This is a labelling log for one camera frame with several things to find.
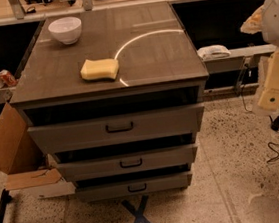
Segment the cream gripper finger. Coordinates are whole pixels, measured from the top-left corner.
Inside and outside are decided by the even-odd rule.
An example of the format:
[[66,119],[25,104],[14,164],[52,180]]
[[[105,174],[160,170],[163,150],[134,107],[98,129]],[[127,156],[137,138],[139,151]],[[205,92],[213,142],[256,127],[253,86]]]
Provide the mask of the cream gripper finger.
[[263,110],[279,108],[279,47],[269,58],[264,57],[264,80],[257,105]]
[[243,32],[245,34],[255,34],[259,33],[262,30],[262,12],[264,7],[260,6],[256,9],[255,12],[251,14],[247,18],[245,22],[242,23],[242,26],[240,28],[240,32]]

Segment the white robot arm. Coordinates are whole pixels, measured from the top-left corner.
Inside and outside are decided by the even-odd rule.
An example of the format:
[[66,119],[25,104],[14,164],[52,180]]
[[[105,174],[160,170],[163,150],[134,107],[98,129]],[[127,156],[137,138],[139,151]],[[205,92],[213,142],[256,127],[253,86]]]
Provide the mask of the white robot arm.
[[255,34],[259,31],[263,40],[276,47],[268,58],[265,69],[259,69],[259,86],[255,93],[253,111],[269,113],[279,108],[279,0],[265,0],[243,23],[240,31]]

